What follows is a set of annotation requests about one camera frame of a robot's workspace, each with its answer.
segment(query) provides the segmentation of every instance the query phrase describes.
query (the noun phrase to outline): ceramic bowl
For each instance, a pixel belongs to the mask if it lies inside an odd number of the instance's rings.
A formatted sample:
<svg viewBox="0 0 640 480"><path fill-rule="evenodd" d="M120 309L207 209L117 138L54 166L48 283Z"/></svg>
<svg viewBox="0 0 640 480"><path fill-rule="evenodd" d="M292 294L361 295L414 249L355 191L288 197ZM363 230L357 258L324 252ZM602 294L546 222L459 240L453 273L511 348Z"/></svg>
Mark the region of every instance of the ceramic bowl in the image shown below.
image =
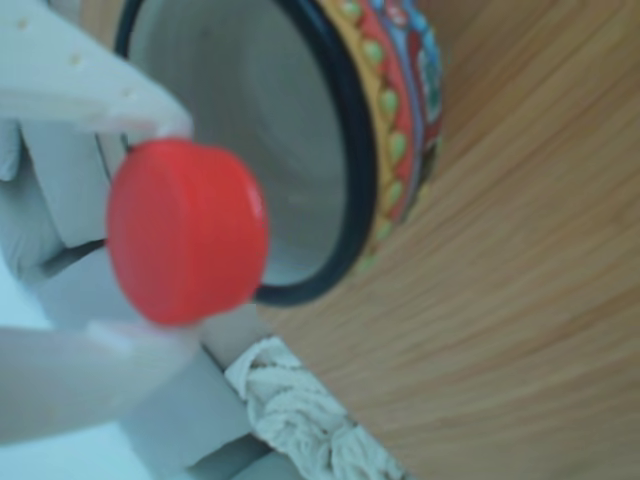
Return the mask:
<svg viewBox="0 0 640 480"><path fill-rule="evenodd" d="M307 302L368 270L431 176L442 69L411 1L130 0L115 49L261 184L259 302Z"/></svg>

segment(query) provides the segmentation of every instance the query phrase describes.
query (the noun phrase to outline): plastic cap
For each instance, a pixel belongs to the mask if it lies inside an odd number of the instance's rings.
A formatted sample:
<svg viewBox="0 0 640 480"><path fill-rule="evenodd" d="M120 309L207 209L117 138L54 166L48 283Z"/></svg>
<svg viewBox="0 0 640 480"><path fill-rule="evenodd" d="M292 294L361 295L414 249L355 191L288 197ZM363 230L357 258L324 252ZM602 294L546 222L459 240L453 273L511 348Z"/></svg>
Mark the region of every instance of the plastic cap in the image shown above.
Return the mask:
<svg viewBox="0 0 640 480"><path fill-rule="evenodd" d="M108 248L148 319L185 326L248 301L268 251L258 185L231 153L179 139L136 147L118 172Z"/></svg>

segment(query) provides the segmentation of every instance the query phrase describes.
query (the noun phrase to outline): black bowl rim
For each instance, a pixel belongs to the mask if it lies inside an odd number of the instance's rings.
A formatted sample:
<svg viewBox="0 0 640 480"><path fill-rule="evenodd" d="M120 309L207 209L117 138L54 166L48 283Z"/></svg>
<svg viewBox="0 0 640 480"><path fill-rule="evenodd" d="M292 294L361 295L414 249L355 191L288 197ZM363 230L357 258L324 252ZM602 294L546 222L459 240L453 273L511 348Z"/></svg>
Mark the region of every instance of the black bowl rim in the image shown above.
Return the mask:
<svg viewBox="0 0 640 480"><path fill-rule="evenodd" d="M131 31L145 0L128 0L115 51L127 58ZM287 286L261 285L259 303L295 306L331 290L353 268L369 238L378 196L377 153L369 106L360 76L339 32L316 0L273 0L289 16L321 66L343 132L347 198L341 232L327 262L308 279Z"/></svg>

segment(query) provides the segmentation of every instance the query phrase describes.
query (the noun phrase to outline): painted pattern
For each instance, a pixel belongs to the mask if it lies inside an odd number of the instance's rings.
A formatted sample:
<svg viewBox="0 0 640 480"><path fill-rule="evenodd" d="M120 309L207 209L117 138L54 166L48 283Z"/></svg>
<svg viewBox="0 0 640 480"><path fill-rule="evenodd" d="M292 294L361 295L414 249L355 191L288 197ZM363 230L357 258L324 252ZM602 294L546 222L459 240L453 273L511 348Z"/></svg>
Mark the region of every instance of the painted pattern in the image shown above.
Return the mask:
<svg viewBox="0 0 640 480"><path fill-rule="evenodd" d="M442 68L433 31L411 0L324 0L358 69L378 157L372 233L356 271L404 220L428 180L440 137Z"/></svg>

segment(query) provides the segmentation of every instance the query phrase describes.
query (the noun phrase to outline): wooden table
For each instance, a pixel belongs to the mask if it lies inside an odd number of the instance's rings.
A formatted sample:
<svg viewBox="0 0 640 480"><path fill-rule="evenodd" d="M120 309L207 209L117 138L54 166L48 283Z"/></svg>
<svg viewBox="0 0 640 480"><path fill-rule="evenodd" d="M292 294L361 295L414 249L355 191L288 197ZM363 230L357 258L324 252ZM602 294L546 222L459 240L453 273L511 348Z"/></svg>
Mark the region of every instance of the wooden table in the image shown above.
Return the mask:
<svg viewBox="0 0 640 480"><path fill-rule="evenodd" d="M368 278L268 319L420 478L640 478L640 2L421 3L431 204Z"/></svg>

